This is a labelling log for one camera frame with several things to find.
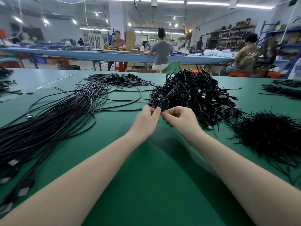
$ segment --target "plastic chair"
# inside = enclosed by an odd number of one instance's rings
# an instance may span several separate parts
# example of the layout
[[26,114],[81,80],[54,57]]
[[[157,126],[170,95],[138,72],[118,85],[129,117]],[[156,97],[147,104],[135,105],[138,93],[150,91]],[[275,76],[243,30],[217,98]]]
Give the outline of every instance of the plastic chair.
[[117,62],[115,62],[115,71],[120,71],[123,72],[123,62],[119,62],[119,66],[117,67]]
[[243,77],[243,78],[246,78],[247,74],[243,73],[243,72],[230,72],[228,74],[228,77]]
[[0,59],[0,66],[2,66],[4,68],[22,68],[22,66],[20,64],[20,60],[16,59],[16,58]]
[[[265,72],[266,71],[263,71],[260,75],[259,78],[263,78],[264,75],[265,75]],[[269,71],[268,74],[266,75],[266,78],[279,78],[280,77],[280,72],[277,72],[277,71]]]

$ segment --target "green workbench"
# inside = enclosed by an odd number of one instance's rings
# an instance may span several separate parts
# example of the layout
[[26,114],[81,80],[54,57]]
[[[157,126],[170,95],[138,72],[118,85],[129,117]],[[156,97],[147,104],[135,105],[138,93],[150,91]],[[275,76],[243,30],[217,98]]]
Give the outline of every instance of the green workbench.
[[[43,70],[15,69],[16,73],[22,72],[24,75],[28,71],[41,72]],[[57,71],[47,70],[47,72],[55,73]],[[44,84],[45,87],[38,87],[40,89],[36,90],[33,95],[17,96],[0,104],[0,125],[3,126],[25,114],[27,107],[41,97],[58,93],[54,87],[66,91],[73,90],[72,84],[77,84],[84,77],[96,73],[107,72],[66,71],[64,74],[67,76],[66,78],[53,81],[51,84]],[[156,84],[163,85],[165,82],[164,74],[133,74]],[[239,98],[239,101],[235,101],[237,107],[245,112],[269,111],[272,107],[273,113],[300,118],[300,101],[259,94],[259,92],[264,92],[260,90],[260,85],[270,83],[270,79],[214,78],[219,81],[219,87],[226,89],[242,87],[241,90],[230,90],[229,92],[230,95]],[[152,88],[151,86],[139,87],[140,90],[151,90]],[[125,90],[135,90],[135,88],[125,88]],[[110,99],[120,100],[138,99],[139,96],[138,92],[109,94]],[[142,92],[141,99],[147,98],[149,98],[149,92]],[[104,106],[121,104],[125,103],[107,101]],[[135,102],[122,109],[141,108],[146,104],[147,101]],[[29,195],[19,198],[17,204],[125,134],[137,113],[117,111],[96,113],[96,125],[77,137],[62,141],[39,168],[36,174],[36,183]],[[224,122],[220,122],[220,133],[217,132],[216,126],[211,131],[205,131],[240,155],[288,181],[283,174],[265,160],[259,159],[252,150],[241,144],[234,144],[238,143],[238,140],[229,140],[228,138],[233,136],[233,132]],[[25,165],[23,172],[30,166],[30,163]],[[298,172],[300,173],[300,170],[293,171],[293,177],[296,177]],[[21,174],[0,187],[0,200],[9,192],[20,176]],[[83,225],[234,226],[253,225],[253,222],[224,183],[216,177],[208,163],[160,118],[154,134],[129,156],[96,202]]]

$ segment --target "finger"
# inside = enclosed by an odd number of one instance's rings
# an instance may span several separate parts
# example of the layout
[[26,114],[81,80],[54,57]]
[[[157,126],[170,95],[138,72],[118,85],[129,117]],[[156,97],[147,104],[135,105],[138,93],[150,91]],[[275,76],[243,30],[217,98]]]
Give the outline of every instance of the finger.
[[175,117],[179,117],[181,112],[183,111],[183,109],[184,109],[184,107],[176,106],[176,107],[170,108],[168,110],[165,110],[164,112],[171,114]]
[[153,114],[151,115],[152,119],[158,121],[159,120],[159,117],[160,117],[160,114],[161,114],[161,108],[160,107],[157,107]]
[[149,116],[151,116],[151,109],[153,109],[152,107],[150,107],[150,106],[148,106],[148,105],[146,105],[146,106],[144,106],[143,108],[142,108],[142,110],[141,110],[141,112],[143,113],[143,114],[147,114],[147,115],[149,115]]
[[173,115],[166,113],[165,111],[161,113],[162,117],[167,121],[169,124],[174,125],[177,121],[177,117],[174,117]]

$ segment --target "hand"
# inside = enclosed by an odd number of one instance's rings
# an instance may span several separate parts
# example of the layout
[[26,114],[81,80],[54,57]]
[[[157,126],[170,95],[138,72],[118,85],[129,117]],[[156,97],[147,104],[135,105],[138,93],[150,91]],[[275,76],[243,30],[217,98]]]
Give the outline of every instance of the hand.
[[205,133],[198,124],[194,112],[186,107],[173,107],[161,113],[163,120],[184,137],[185,141],[192,145],[195,134]]
[[129,133],[141,137],[144,142],[156,129],[160,113],[160,107],[154,109],[148,105],[144,106],[142,111],[137,114]]

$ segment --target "forearm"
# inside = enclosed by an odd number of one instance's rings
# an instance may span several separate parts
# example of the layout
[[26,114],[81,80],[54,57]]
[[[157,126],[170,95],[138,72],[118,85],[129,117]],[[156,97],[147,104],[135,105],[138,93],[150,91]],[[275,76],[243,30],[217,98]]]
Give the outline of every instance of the forearm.
[[211,164],[256,225],[298,225],[301,191],[200,131],[194,148]]
[[45,186],[0,220],[1,225],[81,225],[143,138],[131,133]]

